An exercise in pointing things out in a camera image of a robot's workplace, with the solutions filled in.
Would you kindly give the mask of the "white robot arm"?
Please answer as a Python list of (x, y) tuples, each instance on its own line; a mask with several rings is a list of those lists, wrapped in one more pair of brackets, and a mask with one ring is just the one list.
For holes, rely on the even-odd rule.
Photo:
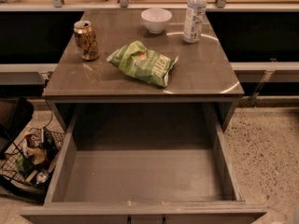
[(299, 204), (293, 209), (291, 224), (299, 224)]

